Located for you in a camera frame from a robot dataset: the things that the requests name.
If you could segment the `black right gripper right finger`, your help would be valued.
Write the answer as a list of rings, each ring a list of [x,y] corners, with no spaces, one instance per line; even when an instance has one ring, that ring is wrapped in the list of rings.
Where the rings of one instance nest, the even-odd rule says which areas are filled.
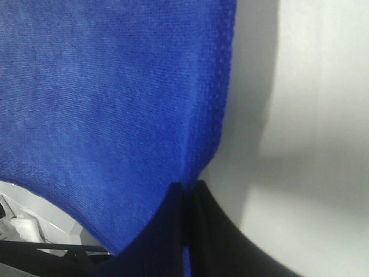
[[[191,195],[192,276],[298,276],[252,243],[220,208],[204,181]]]

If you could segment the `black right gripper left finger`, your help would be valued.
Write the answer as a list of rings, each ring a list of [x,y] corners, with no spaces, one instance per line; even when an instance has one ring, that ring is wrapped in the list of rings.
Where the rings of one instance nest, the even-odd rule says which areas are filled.
[[[183,276],[182,188],[172,183],[152,220],[94,276]]]

